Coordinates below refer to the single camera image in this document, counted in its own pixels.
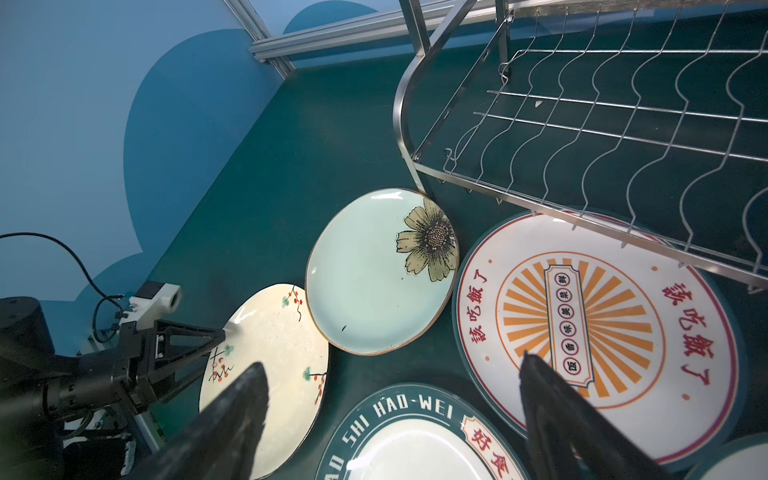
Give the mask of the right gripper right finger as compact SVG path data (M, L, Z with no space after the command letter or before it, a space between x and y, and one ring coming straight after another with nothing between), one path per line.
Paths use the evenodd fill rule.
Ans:
M520 367L527 450L539 479L671 479L537 355Z

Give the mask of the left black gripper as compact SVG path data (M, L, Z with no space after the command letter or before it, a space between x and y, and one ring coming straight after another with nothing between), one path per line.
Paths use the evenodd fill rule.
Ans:
M74 369L45 383L44 412L52 420L121 403L137 415L167 403L202 378L205 366L188 365L226 339L223 329L158 320L149 329L125 324L118 346L74 359Z

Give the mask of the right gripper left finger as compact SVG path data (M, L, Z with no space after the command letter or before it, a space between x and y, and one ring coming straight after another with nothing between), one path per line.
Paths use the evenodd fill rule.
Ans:
M245 369L179 435L127 475L129 479L249 479L265 429L265 368Z

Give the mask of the cream floral plate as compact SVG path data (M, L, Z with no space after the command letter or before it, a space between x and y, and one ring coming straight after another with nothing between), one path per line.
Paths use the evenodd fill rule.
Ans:
M262 479L288 461L318 416L329 366L329 343L317 329L305 291L275 284L251 296L223 327L226 339L209 355L200 389L204 410L251 364L263 364L269 406L251 477Z

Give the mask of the orange sunburst plate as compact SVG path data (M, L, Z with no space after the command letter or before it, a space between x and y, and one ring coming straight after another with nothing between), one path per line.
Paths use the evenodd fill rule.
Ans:
M707 275L560 219L523 214L482 236L452 313L471 379L519 434L526 355L672 471L723 444L745 403L741 331Z

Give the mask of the pale green flower plate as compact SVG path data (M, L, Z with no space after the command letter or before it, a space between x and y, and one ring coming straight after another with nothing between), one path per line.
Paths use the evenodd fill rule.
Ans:
M455 229L435 201L407 189L372 191L340 210L316 241L307 305L331 345L382 355L434 324L458 267Z

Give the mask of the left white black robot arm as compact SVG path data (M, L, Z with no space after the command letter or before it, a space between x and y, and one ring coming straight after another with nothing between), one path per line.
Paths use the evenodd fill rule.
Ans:
M122 323L115 347L76 357L55 353L33 297L1 301L1 476L66 479L82 464L65 452L67 422L118 405L136 416L196 378L178 372L225 339L223 330L156 319Z

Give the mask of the white plate dark lettered rim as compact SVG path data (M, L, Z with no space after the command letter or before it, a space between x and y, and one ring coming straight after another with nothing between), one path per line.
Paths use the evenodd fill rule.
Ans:
M420 383L386 387L340 422L317 479L528 479L523 462L479 411Z

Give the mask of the white plate black cloud line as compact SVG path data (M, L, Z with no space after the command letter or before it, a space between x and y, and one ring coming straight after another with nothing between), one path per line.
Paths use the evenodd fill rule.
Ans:
M767 480L767 433L729 442L705 457L685 480Z

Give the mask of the left aluminium frame post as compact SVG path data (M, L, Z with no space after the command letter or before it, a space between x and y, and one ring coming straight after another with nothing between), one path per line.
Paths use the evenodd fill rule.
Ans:
M224 0L229 10L233 13L242 27L252 38L253 43L266 40L272 37L266 24L259 14L253 8L248 0ZM258 59L255 54L253 57L260 63L268 64L273 67L280 77L285 80L295 71L293 63L285 56L269 59Z

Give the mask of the rear aluminium frame bar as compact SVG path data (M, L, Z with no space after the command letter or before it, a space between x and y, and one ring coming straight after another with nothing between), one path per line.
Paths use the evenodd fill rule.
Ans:
M422 5L428 31L434 31L455 4L465 1L432 1ZM474 24L495 20L494 1L478 1L462 20ZM254 41L249 51L257 60L291 56L408 35L402 11L374 13L293 33Z

